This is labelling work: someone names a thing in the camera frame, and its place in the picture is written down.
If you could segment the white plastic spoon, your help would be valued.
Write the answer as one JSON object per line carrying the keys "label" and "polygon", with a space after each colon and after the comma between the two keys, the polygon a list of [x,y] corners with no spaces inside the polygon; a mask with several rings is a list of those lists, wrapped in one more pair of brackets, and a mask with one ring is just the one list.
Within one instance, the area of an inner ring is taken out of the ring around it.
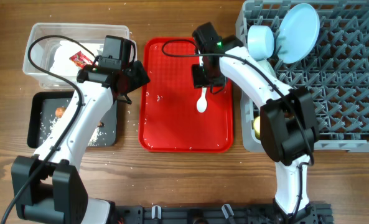
{"label": "white plastic spoon", "polygon": [[207,88],[203,87],[200,98],[197,100],[196,107],[199,113],[204,113],[207,109],[206,92],[207,92]]}

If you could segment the red snack wrapper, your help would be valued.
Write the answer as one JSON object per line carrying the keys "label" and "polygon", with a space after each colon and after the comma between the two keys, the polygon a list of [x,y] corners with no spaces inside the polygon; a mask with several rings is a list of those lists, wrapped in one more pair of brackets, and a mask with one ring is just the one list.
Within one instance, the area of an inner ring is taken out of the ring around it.
{"label": "red snack wrapper", "polygon": [[72,55],[70,61],[73,62],[78,68],[83,68],[85,65],[91,65],[93,63],[85,54],[81,51],[77,52],[76,54]]}

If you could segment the light blue bowl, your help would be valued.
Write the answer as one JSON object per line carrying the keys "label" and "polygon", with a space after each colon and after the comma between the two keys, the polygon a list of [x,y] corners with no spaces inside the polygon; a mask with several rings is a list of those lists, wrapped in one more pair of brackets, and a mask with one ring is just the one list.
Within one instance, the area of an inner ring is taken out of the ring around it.
{"label": "light blue bowl", "polygon": [[256,61],[270,58],[274,52],[274,35],[268,26],[253,25],[248,30],[247,47]]}

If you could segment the yellow plastic cup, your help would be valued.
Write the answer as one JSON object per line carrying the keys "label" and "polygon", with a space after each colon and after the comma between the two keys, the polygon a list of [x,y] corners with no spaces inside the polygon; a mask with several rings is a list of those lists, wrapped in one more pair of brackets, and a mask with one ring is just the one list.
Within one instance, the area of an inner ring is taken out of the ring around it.
{"label": "yellow plastic cup", "polygon": [[261,134],[261,118],[259,116],[255,117],[255,119],[253,120],[253,130],[255,132],[255,137],[256,139],[260,139],[260,134]]}

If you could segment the white rice pile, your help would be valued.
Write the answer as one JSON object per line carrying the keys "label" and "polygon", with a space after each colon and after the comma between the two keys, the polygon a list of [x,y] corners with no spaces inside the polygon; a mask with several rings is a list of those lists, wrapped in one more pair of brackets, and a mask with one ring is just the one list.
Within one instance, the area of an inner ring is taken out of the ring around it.
{"label": "white rice pile", "polygon": [[[47,140],[47,138],[51,135],[52,131],[54,130],[54,126],[57,124],[59,120],[60,118],[57,118],[55,116],[55,111],[53,113],[49,112],[40,113],[40,128],[37,139],[38,146],[42,145]],[[99,125],[96,127],[90,138],[88,146],[98,145],[97,140],[101,135],[103,135],[103,133],[101,132],[101,128],[103,127],[104,124],[102,122],[99,122]]]}

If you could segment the white napkin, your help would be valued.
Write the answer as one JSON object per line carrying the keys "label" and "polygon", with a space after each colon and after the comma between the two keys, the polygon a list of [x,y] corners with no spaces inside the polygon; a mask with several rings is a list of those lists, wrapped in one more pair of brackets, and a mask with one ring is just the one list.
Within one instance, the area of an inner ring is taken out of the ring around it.
{"label": "white napkin", "polygon": [[60,46],[54,54],[54,62],[49,69],[50,72],[60,76],[76,76],[81,68],[78,68],[70,57],[81,51],[90,60],[94,61],[95,57],[103,50],[101,44],[82,43],[82,46],[70,42],[68,40],[60,41]]}

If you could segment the light blue plate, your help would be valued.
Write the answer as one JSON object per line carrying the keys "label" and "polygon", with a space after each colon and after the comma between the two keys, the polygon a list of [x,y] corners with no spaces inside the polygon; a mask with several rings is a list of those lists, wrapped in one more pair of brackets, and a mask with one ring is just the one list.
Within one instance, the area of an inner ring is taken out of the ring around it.
{"label": "light blue plate", "polygon": [[310,4],[298,4],[285,15],[278,31],[278,58],[287,64],[298,62],[311,52],[317,42],[319,15]]}

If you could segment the green bowl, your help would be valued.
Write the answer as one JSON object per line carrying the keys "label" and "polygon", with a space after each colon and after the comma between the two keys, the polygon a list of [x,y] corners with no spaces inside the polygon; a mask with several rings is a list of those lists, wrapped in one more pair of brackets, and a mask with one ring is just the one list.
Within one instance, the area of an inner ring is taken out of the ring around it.
{"label": "green bowl", "polygon": [[271,64],[267,60],[263,60],[263,63],[264,63],[265,69],[269,72],[269,74],[272,77],[277,78],[274,68],[271,66]]}

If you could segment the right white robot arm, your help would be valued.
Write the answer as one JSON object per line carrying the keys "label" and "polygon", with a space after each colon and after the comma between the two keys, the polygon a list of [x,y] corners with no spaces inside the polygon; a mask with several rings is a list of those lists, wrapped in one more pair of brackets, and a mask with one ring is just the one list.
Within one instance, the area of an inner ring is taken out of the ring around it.
{"label": "right white robot arm", "polygon": [[319,139],[314,101],[307,88],[293,88],[269,74],[235,35],[222,38],[212,23],[198,26],[188,43],[195,88],[236,83],[259,108],[260,141],[276,166],[278,188],[274,207],[278,217],[295,223],[307,215],[307,167],[314,165],[314,144]]}

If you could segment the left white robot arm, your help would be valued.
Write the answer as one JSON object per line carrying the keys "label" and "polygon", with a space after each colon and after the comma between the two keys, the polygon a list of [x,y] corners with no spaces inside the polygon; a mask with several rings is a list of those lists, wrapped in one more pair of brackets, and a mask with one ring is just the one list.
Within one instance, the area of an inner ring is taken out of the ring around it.
{"label": "left white robot arm", "polygon": [[32,156],[18,156],[11,167],[14,198],[1,219],[12,209],[23,220],[39,223],[117,223],[116,205],[91,198],[80,178],[82,157],[105,113],[115,102],[131,104],[128,93],[150,79],[135,59],[132,40],[108,35],[103,53],[86,64],[71,82],[72,99],[52,133]]}

